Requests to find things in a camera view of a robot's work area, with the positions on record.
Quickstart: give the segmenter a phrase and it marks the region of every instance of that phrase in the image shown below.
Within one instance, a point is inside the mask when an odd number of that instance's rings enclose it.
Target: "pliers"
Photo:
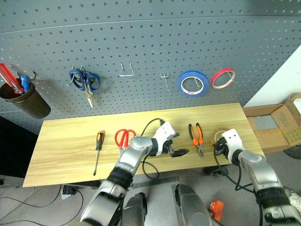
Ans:
[[[201,157],[204,157],[204,149],[203,149],[203,133],[202,133],[202,129],[199,125],[199,123],[196,124],[197,125],[197,129],[198,129],[198,135],[199,135],[199,139],[197,140],[194,136],[194,133],[193,133],[193,128],[192,128],[192,125],[189,124],[188,125],[188,129],[189,129],[189,135],[190,135],[190,138],[192,140],[192,143],[193,145],[197,148],[197,151],[198,151],[198,154],[201,156]]]

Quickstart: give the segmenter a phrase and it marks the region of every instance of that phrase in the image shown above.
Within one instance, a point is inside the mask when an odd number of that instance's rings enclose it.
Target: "pegboard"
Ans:
[[[0,60],[14,72],[37,72],[34,84],[51,106],[45,120],[244,105],[301,42],[300,0],[3,0],[0,13]],[[119,77],[121,61],[125,73],[132,63],[133,77]],[[93,109],[84,92],[66,85],[72,65],[102,79]],[[238,73],[226,89],[197,98],[177,90],[187,70],[210,81],[226,67]],[[169,72],[169,90],[160,72]],[[193,80],[185,85],[196,88]],[[4,100],[0,115],[36,133],[43,122]]]

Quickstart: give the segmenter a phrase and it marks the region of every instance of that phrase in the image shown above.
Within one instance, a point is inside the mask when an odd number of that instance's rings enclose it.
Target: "screwdriver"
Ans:
[[[98,158],[99,158],[99,151],[102,149],[102,145],[103,145],[103,140],[104,140],[104,130],[99,131],[96,137],[96,161],[95,161],[95,170],[93,173],[93,176],[96,175],[96,170],[97,170],[97,164],[98,164]]]

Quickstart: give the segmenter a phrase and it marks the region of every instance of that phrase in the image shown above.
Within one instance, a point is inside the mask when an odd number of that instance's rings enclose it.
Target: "tape roll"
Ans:
[[[215,145],[215,143],[222,137],[222,133],[228,131],[229,129],[226,128],[220,128],[213,132],[211,135],[211,144]]]
[[[201,83],[200,90],[193,92],[184,88],[184,81],[190,78],[196,79],[199,83]],[[187,97],[201,97],[208,91],[209,81],[202,72],[191,70],[186,71],[179,76],[177,87],[178,90]]]
[[[223,85],[221,85],[221,86],[215,86],[215,85],[214,85],[214,82],[217,80],[218,77],[220,77],[220,76],[221,76],[222,74],[224,74],[224,73],[229,73],[229,72],[232,73],[232,76],[230,75],[229,81],[227,81],[225,84],[223,84]],[[232,69],[232,68],[230,68],[230,67],[227,67],[227,68],[225,68],[225,69],[222,69],[222,70],[220,70],[218,73],[216,73],[216,74],[213,76],[213,78],[212,78],[212,80],[211,80],[211,86],[212,86],[212,88],[214,88],[214,89],[224,89],[224,88],[228,87],[229,85],[231,85],[231,84],[233,83],[233,81],[234,81],[235,78],[236,78],[236,75],[237,75],[237,74],[236,74],[235,70]]]

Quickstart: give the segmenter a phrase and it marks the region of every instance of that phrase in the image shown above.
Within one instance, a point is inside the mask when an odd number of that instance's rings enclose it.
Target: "wooden table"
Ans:
[[[150,120],[158,117],[169,121],[181,134],[173,139],[174,149],[190,149],[182,157],[171,158],[169,154],[164,154],[148,158],[159,171],[216,165],[210,137],[218,128],[235,128],[246,149],[263,155],[239,103],[49,120],[43,122],[23,186],[67,184],[106,178],[119,156],[119,149],[114,142],[116,131],[133,129],[140,134]],[[203,130],[204,158],[200,158],[188,133],[188,124],[195,125],[196,122],[200,123]],[[152,137],[158,127],[159,121],[153,122],[144,135]],[[100,151],[97,174],[93,176],[95,142],[99,130],[105,130],[105,140]],[[219,156],[219,161],[221,164],[229,163],[224,156]],[[147,172],[155,172],[152,167],[146,169]]]

